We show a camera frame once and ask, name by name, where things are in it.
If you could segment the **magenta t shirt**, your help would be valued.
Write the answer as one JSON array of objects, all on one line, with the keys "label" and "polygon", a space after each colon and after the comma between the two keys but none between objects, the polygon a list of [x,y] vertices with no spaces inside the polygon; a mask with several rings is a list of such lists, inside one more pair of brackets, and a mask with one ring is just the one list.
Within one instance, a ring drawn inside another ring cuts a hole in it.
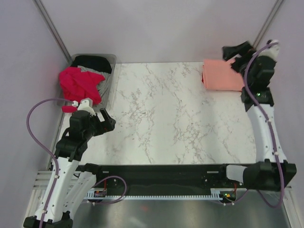
[{"label": "magenta t shirt", "polygon": [[105,81],[102,74],[82,71],[79,67],[68,67],[59,73],[59,84],[66,100],[77,101],[90,98],[93,105],[101,103],[102,98],[97,85]]}]

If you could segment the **salmon pink t shirt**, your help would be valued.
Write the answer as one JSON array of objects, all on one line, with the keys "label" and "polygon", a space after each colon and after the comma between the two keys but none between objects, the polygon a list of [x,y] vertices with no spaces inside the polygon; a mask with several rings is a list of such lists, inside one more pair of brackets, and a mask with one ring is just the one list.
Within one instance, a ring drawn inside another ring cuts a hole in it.
[{"label": "salmon pink t shirt", "polygon": [[231,68],[235,60],[204,59],[202,74],[203,85],[207,90],[238,91],[244,87],[243,77]]}]

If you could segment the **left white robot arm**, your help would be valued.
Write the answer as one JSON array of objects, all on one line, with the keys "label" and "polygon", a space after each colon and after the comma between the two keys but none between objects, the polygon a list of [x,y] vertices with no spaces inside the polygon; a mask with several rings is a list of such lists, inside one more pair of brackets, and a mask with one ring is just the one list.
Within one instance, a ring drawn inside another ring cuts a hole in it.
[{"label": "left white robot arm", "polygon": [[82,171],[77,183],[70,186],[88,141],[115,128],[116,121],[106,109],[101,108],[100,113],[103,121],[87,110],[72,113],[69,127],[56,144],[53,170],[43,200],[35,214],[25,218],[25,228],[72,227],[73,216],[88,190],[103,184],[101,172]]}]

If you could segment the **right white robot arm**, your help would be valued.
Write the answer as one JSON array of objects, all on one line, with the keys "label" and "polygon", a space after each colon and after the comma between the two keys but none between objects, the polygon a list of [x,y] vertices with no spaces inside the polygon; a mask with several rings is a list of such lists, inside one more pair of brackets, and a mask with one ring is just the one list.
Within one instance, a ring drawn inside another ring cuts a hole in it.
[{"label": "right white robot arm", "polygon": [[231,68],[243,78],[241,101],[251,121],[256,144],[255,163],[228,164],[226,170],[218,174],[218,183],[223,187],[237,181],[250,190],[281,191],[297,172],[296,165],[287,161],[281,148],[269,88],[279,50],[277,40],[269,40],[260,50],[248,41],[222,47],[223,60],[234,59]]}]

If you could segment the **grey plastic bin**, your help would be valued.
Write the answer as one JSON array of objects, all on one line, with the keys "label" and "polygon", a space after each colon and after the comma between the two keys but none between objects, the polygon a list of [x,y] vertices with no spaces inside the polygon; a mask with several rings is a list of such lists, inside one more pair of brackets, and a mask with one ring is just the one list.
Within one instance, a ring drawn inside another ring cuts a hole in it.
[{"label": "grey plastic bin", "polygon": [[102,97],[101,103],[93,105],[93,109],[94,110],[98,110],[100,108],[106,108],[107,103],[108,103],[108,99],[109,99],[109,93],[110,93],[113,77],[114,77],[114,69],[115,69],[115,64],[116,64],[116,56],[114,54],[75,54],[75,55],[72,56],[72,61],[75,59],[76,56],[79,56],[79,55],[101,56],[101,57],[105,57],[110,62],[110,65],[112,67],[112,72],[110,73],[111,76],[110,76],[110,80],[109,80],[110,84],[108,86],[106,94]]}]

